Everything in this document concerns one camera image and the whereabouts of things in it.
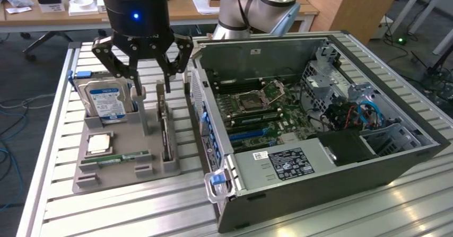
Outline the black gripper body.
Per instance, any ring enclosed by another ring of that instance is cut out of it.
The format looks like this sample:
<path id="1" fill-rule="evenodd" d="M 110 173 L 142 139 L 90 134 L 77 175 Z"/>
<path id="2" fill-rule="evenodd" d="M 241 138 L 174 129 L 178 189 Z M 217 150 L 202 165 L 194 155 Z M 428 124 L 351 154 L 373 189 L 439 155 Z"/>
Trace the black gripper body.
<path id="1" fill-rule="evenodd" d="M 104 0 L 113 44 L 137 59 L 154 59 L 174 42 L 169 0 Z"/>

